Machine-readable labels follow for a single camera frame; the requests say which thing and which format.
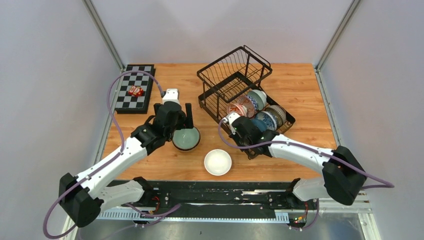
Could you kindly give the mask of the teal dashed pattern bowl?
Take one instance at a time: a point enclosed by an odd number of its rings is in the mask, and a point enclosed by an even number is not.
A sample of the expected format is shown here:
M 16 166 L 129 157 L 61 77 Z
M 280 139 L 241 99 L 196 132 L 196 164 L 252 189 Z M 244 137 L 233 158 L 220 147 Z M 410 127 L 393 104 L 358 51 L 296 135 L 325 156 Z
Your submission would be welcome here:
M 262 111 L 264 109 L 267 104 L 267 95 L 264 91 L 253 89 L 249 91 L 247 95 L 256 100 L 258 111 Z

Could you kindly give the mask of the orange floral pattern bowl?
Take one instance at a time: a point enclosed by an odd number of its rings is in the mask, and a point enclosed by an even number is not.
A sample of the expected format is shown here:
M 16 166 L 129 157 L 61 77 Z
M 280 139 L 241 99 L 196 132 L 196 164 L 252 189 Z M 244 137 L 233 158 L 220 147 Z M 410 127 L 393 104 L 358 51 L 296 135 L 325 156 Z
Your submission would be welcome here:
M 227 114 L 237 113 L 240 116 L 247 117 L 248 110 L 247 108 L 240 103 L 229 103 L 226 108 Z

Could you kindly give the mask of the white orange bowl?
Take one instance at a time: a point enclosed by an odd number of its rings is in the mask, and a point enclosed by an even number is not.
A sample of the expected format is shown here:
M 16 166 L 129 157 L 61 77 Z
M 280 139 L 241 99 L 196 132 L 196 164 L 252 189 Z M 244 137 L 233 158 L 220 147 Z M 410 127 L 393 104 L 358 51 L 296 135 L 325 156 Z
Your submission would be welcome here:
M 232 158 L 225 150 L 214 149 L 206 154 L 203 163 L 209 174 L 223 176 L 230 171 Z

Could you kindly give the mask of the beige interior bowl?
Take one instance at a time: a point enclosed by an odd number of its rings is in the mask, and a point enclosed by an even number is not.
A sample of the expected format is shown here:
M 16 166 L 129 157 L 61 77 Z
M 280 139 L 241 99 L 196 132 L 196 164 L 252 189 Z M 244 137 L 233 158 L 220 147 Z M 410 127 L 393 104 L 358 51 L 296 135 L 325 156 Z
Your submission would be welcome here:
M 269 105 L 265 110 L 276 117 L 277 128 L 282 127 L 287 122 L 287 113 L 281 106 Z

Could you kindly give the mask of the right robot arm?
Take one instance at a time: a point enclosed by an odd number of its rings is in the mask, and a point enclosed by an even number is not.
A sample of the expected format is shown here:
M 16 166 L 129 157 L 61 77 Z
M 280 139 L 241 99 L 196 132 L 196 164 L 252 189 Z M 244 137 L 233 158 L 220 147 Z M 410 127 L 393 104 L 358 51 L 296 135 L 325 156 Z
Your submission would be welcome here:
M 290 139 L 275 130 L 261 131 L 252 120 L 235 112 L 227 115 L 225 122 L 238 149 L 289 160 L 321 174 L 292 181 L 285 195 L 286 204 L 292 209 L 319 198 L 332 198 L 351 206 L 367 179 L 365 170 L 347 147 L 322 148 Z

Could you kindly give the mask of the black wire dish rack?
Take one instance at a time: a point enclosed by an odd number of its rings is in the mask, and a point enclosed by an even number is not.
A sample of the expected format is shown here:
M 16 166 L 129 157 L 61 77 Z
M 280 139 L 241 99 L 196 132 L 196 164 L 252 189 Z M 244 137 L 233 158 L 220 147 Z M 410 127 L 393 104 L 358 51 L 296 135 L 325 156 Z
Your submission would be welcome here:
M 227 106 L 236 103 L 239 96 L 251 90 L 263 90 L 262 81 L 272 73 L 271 63 L 247 45 L 239 46 L 197 71 L 203 92 L 198 96 L 199 106 L 218 124 L 218 133 L 231 145 L 238 147 L 230 138 L 227 126 L 220 122 L 227 114 Z M 279 134 L 287 132 L 295 118 L 286 112 L 287 122 L 277 128 Z

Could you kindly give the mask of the orange geometric pattern bowl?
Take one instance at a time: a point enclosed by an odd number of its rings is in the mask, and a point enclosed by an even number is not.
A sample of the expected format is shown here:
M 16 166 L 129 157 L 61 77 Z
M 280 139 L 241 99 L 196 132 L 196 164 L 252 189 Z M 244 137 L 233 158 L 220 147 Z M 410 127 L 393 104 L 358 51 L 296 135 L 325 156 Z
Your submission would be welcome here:
M 237 102 L 247 109 L 247 117 L 253 118 L 256 113 L 256 107 L 250 98 L 246 95 L 241 95 L 237 98 Z

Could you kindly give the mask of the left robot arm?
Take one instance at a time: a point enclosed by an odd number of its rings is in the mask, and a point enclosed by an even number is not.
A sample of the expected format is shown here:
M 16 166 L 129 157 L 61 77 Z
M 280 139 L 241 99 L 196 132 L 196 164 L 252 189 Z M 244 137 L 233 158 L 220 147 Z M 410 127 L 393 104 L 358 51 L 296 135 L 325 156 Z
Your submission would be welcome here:
M 190 103 L 182 110 L 173 101 L 156 103 L 155 114 L 138 126 L 123 144 L 91 168 L 72 176 L 63 175 L 59 181 L 59 204 L 83 228 L 100 213 L 129 203 L 149 206 L 154 198 L 153 187 L 143 177 L 120 185 L 109 184 L 136 162 L 170 142 L 175 131 L 192 129 L 193 112 Z

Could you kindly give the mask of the white blue striped bowl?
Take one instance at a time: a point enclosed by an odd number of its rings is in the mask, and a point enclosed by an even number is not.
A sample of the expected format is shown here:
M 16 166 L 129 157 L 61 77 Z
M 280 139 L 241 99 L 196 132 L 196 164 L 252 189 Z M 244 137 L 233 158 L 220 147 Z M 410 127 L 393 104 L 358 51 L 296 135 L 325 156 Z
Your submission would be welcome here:
M 255 119 L 262 121 L 267 126 L 267 129 L 276 131 L 277 130 L 277 119 L 268 111 L 259 111 Z

